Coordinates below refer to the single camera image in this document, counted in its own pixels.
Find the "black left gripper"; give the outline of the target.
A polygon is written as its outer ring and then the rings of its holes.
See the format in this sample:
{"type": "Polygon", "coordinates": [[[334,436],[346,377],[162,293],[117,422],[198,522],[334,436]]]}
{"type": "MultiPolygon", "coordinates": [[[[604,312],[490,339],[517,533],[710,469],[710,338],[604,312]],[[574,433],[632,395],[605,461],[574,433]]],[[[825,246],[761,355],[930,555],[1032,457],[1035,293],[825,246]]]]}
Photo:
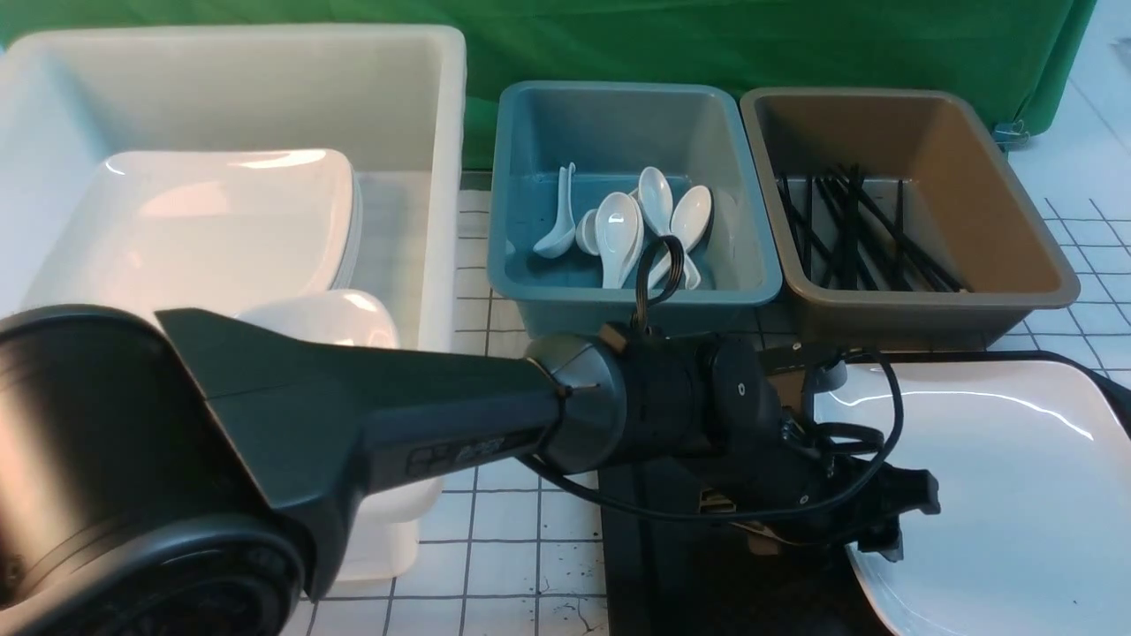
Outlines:
{"type": "MultiPolygon", "coordinates": [[[[736,512],[796,510],[843,495],[865,474],[863,455],[880,452],[884,435],[845,432],[785,440],[756,440],[727,452],[690,458],[689,472],[734,504],[736,512]]],[[[761,522],[748,528],[748,551],[778,556],[783,547],[832,545],[857,542],[861,553],[877,553],[889,562],[903,560],[900,517],[908,512],[938,515],[936,476],[925,469],[900,469],[884,463],[877,474],[830,512],[761,522]]]]}

